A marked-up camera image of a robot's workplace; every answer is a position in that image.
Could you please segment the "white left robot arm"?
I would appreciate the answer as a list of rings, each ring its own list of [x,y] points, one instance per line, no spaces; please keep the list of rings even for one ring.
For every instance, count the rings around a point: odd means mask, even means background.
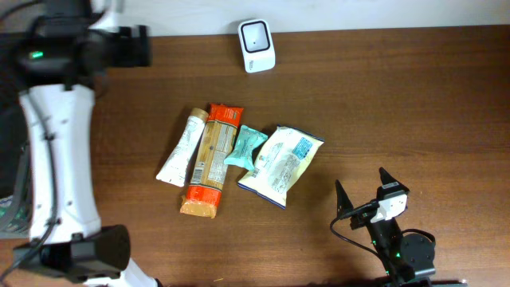
[[[131,257],[128,229],[103,226],[93,194],[90,127],[110,68],[148,67],[146,26],[122,26],[124,4],[46,1],[24,33],[1,36],[6,103],[22,110],[27,140],[2,225],[15,219],[30,184],[29,241],[13,251],[12,269],[86,286],[157,286]]]

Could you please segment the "teal wipes packet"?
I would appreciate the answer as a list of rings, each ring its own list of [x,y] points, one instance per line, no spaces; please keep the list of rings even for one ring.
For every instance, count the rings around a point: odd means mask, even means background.
[[[262,145],[268,136],[246,125],[242,125],[232,152],[224,159],[224,164],[254,170],[253,151]]]

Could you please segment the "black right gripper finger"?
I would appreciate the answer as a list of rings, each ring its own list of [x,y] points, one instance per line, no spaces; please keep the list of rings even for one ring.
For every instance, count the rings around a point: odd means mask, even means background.
[[[349,199],[347,192],[343,188],[341,182],[337,179],[335,181],[335,191],[337,195],[337,207],[336,217],[337,218],[349,218],[354,207]]]
[[[400,183],[383,167],[379,168],[379,175],[382,182],[382,186],[378,188],[379,194],[391,194],[400,191],[408,194],[410,192],[408,187]]]

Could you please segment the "cream snack bag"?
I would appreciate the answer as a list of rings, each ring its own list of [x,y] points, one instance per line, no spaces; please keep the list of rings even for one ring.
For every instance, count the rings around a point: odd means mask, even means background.
[[[279,126],[260,149],[254,169],[237,185],[284,209],[288,191],[307,170],[324,139],[298,128]]]

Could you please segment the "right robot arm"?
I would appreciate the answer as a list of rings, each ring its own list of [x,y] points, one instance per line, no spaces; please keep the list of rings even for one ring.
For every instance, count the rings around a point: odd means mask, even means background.
[[[466,286],[462,281],[432,281],[436,238],[419,229],[403,230],[397,217],[407,209],[410,189],[383,167],[379,168],[381,186],[376,197],[361,206],[351,203],[339,180],[335,181],[336,217],[330,231],[353,246],[375,255],[382,263],[386,276],[369,282],[369,286]],[[351,240],[335,230],[335,224],[348,219],[350,228],[366,228],[372,248]]]

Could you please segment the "orange spaghetti package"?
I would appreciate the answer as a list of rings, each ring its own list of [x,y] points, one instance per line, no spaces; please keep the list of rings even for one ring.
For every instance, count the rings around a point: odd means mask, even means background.
[[[243,108],[212,104],[198,148],[182,214],[214,218],[222,197],[228,166]]]

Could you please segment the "white tube with beige cap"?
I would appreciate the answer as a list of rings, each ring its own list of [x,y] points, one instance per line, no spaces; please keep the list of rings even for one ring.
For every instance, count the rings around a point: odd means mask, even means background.
[[[186,181],[186,171],[190,159],[198,145],[209,113],[193,108],[186,121],[186,127],[176,147],[167,158],[163,167],[156,175],[156,179],[165,183],[183,187]]]

